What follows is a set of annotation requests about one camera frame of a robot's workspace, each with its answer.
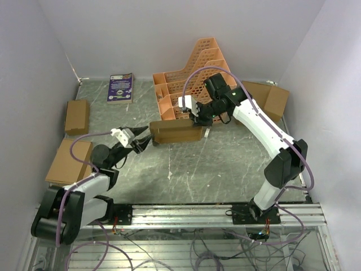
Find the cardboard box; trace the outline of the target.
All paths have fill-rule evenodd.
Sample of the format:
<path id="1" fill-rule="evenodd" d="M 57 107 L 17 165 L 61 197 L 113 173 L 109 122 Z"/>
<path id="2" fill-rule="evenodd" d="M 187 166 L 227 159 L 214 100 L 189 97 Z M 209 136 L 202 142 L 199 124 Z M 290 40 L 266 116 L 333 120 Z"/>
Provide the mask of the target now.
<path id="1" fill-rule="evenodd" d="M 72 139 L 64 138 L 57 150 L 45 181 L 60 186 L 70 185 L 91 174 L 91 166 L 74 160 L 70 155 Z M 73 147 L 73 154 L 80 160 L 89 162 L 93 144 L 88 141 L 78 141 Z"/>
<path id="2" fill-rule="evenodd" d="M 246 90 L 252 95 L 263 112 L 275 123 L 283 117 L 290 92 L 274 85 L 243 81 Z"/>
<path id="3" fill-rule="evenodd" d="M 190 119 L 153 121 L 149 130 L 158 144 L 199 141 L 203 127 L 194 126 Z"/>
<path id="4" fill-rule="evenodd" d="M 68 136 L 81 136 L 89 132 L 90 105 L 87 100 L 70 100 L 67 103 L 64 131 Z"/>

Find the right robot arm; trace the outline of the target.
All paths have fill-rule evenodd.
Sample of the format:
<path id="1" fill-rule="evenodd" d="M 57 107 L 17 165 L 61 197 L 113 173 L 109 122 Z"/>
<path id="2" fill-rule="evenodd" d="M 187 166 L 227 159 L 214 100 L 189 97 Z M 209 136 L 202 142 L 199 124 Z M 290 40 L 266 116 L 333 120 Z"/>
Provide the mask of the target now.
<path id="1" fill-rule="evenodd" d="M 305 168 L 307 143 L 282 131 L 257 105 L 243 85 L 231 88 L 220 73 L 204 81 L 211 97 L 208 103 L 195 101 L 191 95 L 180 98 L 179 106 L 190 113 L 195 126 L 211 126 L 213 118 L 226 113 L 241 122 L 268 152 L 271 161 L 264 170 L 265 181 L 249 202 L 249 217 L 259 224 L 278 201 L 287 183 Z"/>

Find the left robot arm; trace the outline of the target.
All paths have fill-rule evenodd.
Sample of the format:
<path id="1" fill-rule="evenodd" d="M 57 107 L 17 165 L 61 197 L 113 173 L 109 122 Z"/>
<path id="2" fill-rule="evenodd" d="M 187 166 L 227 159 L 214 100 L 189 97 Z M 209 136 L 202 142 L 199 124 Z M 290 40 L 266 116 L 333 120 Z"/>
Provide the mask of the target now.
<path id="1" fill-rule="evenodd" d="M 113 128 L 107 134 L 117 139 L 112 147 L 96 145 L 90 161 L 83 164 L 92 168 L 89 176 L 67 186 L 50 186 L 34 217 L 30 233 L 32 236 L 54 241 L 57 246 L 71 244 L 80 229 L 96 220 L 102 224 L 111 223 L 116 216 L 113 199 L 102 196 L 117 182 L 116 164 L 126 160 L 129 153 L 142 153 L 153 140 L 149 134 L 141 139 L 148 126 Z"/>

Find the purple book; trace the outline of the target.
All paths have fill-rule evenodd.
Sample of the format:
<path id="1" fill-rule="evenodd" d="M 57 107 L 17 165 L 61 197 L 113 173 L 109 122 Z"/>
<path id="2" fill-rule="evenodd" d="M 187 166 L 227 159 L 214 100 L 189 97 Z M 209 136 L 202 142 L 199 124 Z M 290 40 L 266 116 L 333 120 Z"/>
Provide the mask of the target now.
<path id="1" fill-rule="evenodd" d="M 107 103 L 132 103 L 133 102 L 133 73 L 111 75 L 107 94 Z"/>

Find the peach plastic file organizer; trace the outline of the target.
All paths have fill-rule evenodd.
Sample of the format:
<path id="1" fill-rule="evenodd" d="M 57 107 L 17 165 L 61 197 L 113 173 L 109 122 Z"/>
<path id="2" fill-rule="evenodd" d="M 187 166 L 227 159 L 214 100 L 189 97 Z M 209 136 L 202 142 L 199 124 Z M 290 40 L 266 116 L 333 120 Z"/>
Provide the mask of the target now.
<path id="1" fill-rule="evenodd" d="M 186 66 L 178 71 L 153 74 L 153 84 L 161 120 L 187 119 L 188 114 L 178 107 L 178 98 L 182 96 L 183 87 L 189 75 L 199 68 L 207 66 L 221 67 L 229 71 L 229 67 L 214 37 L 199 39 L 188 59 Z M 186 94 L 193 96 L 203 104 L 211 101 L 204 86 L 204 80 L 221 73 L 224 80 L 233 89 L 237 83 L 234 78 L 217 69 L 207 69 L 195 74 L 188 82 Z"/>

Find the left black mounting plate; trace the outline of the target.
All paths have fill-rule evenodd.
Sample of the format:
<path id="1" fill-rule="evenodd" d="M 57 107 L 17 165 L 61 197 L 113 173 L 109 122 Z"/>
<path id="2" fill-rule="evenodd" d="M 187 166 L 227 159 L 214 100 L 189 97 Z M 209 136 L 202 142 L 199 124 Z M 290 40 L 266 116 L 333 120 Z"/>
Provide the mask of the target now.
<path id="1" fill-rule="evenodd" d="M 131 204 L 108 204 L 105 215 L 97 220 L 102 224 L 131 225 L 133 206 Z"/>

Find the black mounting plate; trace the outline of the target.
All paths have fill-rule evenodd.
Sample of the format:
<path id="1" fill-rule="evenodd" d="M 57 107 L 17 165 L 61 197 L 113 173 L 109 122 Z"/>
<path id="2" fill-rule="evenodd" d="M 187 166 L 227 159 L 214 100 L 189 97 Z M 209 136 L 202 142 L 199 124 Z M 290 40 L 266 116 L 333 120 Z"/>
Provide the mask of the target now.
<path id="1" fill-rule="evenodd" d="M 102 224 L 131 225 L 133 206 L 131 204 L 108 204 L 105 215 L 97 220 Z"/>
<path id="2" fill-rule="evenodd" d="M 250 210 L 248 203 L 242 203 L 232 205 L 228 215 L 231 216 L 234 225 L 266 225 L 267 222 L 273 225 L 281 223 L 277 207 L 271 207 L 259 216 L 256 211 Z"/>

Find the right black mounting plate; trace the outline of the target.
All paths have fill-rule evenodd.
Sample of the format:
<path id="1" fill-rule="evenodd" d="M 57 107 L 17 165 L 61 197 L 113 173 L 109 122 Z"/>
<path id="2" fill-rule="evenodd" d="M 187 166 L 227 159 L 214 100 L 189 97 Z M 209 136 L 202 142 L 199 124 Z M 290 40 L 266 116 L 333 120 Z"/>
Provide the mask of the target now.
<path id="1" fill-rule="evenodd" d="M 271 207 L 259 216 L 256 211 L 250 210 L 248 203 L 242 203 L 232 205 L 228 215 L 231 216 L 234 225 L 266 225 L 267 222 L 273 225 L 281 223 L 277 207 Z"/>

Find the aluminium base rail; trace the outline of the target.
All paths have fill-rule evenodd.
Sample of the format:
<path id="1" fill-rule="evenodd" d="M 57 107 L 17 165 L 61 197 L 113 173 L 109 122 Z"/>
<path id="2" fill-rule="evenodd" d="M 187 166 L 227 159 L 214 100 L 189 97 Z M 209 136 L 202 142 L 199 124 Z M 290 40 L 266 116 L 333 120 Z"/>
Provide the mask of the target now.
<path id="1" fill-rule="evenodd" d="M 232 205 L 133 205 L 131 225 L 115 225 L 120 229 L 176 229 L 176 228 L 234 228 L 265 225 L 234 225 L 228 215 Z M 282 204 L 279 207 L 280 224 L 271 226 L 324 226 L 326 219 L 318 204 Z M 83 226 L 89 228 L 95 221 Z"/>

